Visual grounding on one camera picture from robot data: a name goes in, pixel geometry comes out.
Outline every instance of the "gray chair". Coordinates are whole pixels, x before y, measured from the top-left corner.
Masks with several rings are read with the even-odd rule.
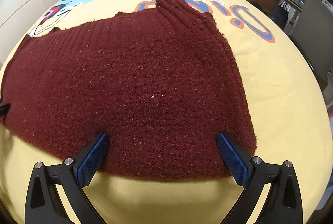
[[[333,65],[333,12],[321,0],[305,0],[289,36],[304,56],[322,90]]]

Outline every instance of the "metal screw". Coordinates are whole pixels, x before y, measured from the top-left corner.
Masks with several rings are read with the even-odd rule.
[[[39,169],[41,166],[42,166],[42,163],[41,163],[41,162],[37,162],[37,163],[35,164],[35,168],[36,168],[36,169]]]
[[[258,156],[255,156],[255,157],[253,158],[253,162],[256,163],[256,164],[260,164],[261,161],[262,161],[261,158],[258,157]]]
[[[73,163],[73,159],[72,158],[68,158],[65,160],[65,165],[70,165]]]
[[[292,167],[292,163],[289,160],[284,161],[287,167]]]

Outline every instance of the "yellow bed sheet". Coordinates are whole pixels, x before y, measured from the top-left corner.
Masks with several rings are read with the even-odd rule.
[[[326,188],[332,167],[329,120],[311,70],[282,30],[245,0],[186,1],[199,11],[211,12],[228,39],[258,139],[256,155],[268,163],[292,161],[306,222]],[[154,7],[154,0],[62,0],[28,34],[38,37],[54,26],[70,28],[113,17],[119,11],[148,7]],[[2,67],[1,80],[18,46]],[[24,223],[25,195],[37,161],[60,163],[0,126],[0,196],[19,224]],[[168,183],[97,173],[84,191],[107,223],[217,224],[242,188],[232,178]],[[64,192],[60,192],[70,218],[79,223]],[[268,186],[248,223],[255,222],[267,192]]]

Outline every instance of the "textured blue pad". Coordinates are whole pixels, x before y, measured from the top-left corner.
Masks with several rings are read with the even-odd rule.
[[[79,187],[84,187],[90,184],[108,150],[109,137],[106,133],[103,133],[78,168],[77,185]]]
[[[249,183],[249,175],[246,165],[223,133],[218,134],[216,143],[219,153],[228,166],[236,184],[246,188]]]

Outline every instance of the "blue gripper pad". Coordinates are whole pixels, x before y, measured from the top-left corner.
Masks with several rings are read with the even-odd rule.
[[[249,178],[251,174],[249,174],[248,167],[237,152],[237,150],[239,151],[241,147],[239,147],[235,142],[231,141],[230,137],[228,137],[228,140],[226,136],[227,135],[223,132],[218,134],[216,139],[217,148],[222,159],[224,160],[232,176],[234,177],[236,184],[246,188],[249,184]]]
[[[88,186],[99,165],[109,150],[109,136],[100,133],[94,137],[87,147],[84,147],[75,158],[73,173],[79,187]]]

